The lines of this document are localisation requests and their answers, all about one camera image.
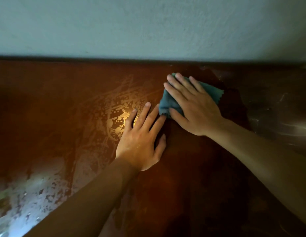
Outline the person's left hand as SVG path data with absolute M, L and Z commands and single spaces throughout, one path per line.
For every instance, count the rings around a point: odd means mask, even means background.
M 159 115 L 156 124 L 159 125 L 160 131 L 157 135 L 143 134 L 143 123 L 151 109 L 152 105 L 147 102 L 138 118 L 134 121 L 132 130 L 124 132 L 119 141 L 116 158 L 126 160 L 137 171 L 145 171 L 159 162 L 155 160 L 154 153 L 160 137 L 158 135 L 166 121 L 165 115 Z

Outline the person's left forearm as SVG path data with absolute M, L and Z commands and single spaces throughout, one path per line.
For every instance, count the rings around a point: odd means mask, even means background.
M 98 237 L 117 200 L 141 169 L 135 160 L 116 158 L 24 237 Z

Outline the blue cleaning cloth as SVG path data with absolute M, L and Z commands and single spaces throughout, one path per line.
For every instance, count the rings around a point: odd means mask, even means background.
M 184 79 L 190 83 L 189 78 L 184 77 Z M 214 109 L 214 112 L 218 114 L 219 110 L 218 107 L 215 107 L 215 105 L 218 105 L 224 94 L 224 90 L 211 86 L 207 83 L 200 82 L 200 84 L 208 95 L 196 95 L 191 100 L 175 100 L 167 92 L 167 83 L 164 83 L 165 89 L 163 92 L 163 97 L 159 103 L 159 115 L 165 115 L 167 118 L 171 118 L 169 112 L 170 108 L 174 108 L 188 120 L 191 119 L 192 114 L 201 114 L 202 112 L 205 112 L 206 109 L 209 110 L 212 108 Z

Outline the person's right forearm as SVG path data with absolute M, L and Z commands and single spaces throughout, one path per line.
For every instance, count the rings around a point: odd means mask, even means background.
M 204 134 L 238 158 L 306 224 L 306 157 L 224 118 L 205 121 Z

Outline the person's right hand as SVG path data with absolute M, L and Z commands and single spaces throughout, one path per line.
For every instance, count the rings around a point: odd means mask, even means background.
M 216 103 L 195 78 L 190 76 L 187 81 L 180 73 L 176 73 L 175 77 L 167 75 L 164 87 L 184 113 L 181 115 L 174 108 L 169 108 L 171 118 L 184 130 L 213 140 L 218 136 L 225 119 Z

